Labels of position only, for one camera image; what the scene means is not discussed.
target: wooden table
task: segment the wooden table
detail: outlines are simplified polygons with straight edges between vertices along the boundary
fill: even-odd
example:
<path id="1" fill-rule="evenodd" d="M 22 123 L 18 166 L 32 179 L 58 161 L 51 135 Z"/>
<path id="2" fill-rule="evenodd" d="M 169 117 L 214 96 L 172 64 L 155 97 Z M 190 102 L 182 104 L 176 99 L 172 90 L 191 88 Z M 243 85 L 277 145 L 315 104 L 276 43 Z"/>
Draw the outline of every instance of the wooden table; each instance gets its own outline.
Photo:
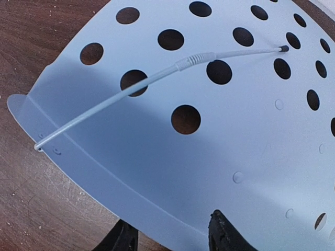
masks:
<path id="1" fill-rule="evenodd" d="M 0 0 L 0 250 L 91 250 L 118 220 L 85 194 L 10 115 L 44 67 L 108 0 Z M 335 39 L 334 22 L 295 0 Z M 139 250 L 166 250 L 140 235 Z"/>

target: straw tip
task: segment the straw tip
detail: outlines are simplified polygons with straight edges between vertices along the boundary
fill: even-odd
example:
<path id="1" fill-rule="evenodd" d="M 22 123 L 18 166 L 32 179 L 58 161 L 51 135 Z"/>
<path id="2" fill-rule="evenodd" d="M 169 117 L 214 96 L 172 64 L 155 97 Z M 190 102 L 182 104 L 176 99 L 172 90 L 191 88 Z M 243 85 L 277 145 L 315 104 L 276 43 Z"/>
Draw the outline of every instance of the straw tip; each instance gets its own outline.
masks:
<path id="1" fill-rule="evenodd" d="M 287 45 L 284 46 L 280 46 L 279 48 L 281 48 L 281 52 L 288 52 L 289 51 L 289 47 Z"/>

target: brown wooden surface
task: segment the brown wooden surface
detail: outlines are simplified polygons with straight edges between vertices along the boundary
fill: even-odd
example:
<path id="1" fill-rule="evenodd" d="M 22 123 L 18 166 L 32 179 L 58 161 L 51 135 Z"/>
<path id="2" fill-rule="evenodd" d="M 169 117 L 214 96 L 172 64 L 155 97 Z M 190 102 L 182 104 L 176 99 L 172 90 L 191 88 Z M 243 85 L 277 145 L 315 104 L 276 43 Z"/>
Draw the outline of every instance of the brown wooden surface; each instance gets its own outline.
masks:
<path id="1" fill-rule="evenodd" d="M 17 125 L 9 95 L 44 67 L 108 0 L 0 0 L 0 250 L 91 250 L 117 218 L 72 183 Z M 335 25 L 295 0 L 335 39 Z M 139 250 L 166 250 L 140 236 Z"/>

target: wood grain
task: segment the wood grain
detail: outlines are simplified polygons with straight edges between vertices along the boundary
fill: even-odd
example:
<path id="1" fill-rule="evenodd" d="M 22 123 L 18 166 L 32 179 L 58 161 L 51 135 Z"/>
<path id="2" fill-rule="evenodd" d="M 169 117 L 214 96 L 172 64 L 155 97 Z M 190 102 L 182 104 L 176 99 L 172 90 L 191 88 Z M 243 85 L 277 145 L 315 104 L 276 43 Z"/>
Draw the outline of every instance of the wood grain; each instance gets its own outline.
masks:
<path id="1" fill-rule="evenodd" d="M 71 182 L 15 122 L 9 95 L 26 94 L 44 67 L 107 0 L 0 0 L 0 250 L 91 250 L 117 222 Z M 334 22 L 295 0 L 335 39 Z M 166 250 L 144 235 L 139 250 Z"/>

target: black straw tip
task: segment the black straw tip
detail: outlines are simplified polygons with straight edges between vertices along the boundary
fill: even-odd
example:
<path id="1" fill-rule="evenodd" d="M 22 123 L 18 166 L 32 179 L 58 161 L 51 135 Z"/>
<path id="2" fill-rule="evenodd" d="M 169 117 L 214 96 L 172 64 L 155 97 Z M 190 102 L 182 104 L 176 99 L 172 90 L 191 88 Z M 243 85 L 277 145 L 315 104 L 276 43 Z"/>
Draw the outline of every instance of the black straw tip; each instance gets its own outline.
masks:
<path id="1" fill-rule="evenodd" d="M 280 48 L 282 49 L 281 52 L 288 52 L 289 51 L 289 47 L 287 45 L 280 46 Z"/>

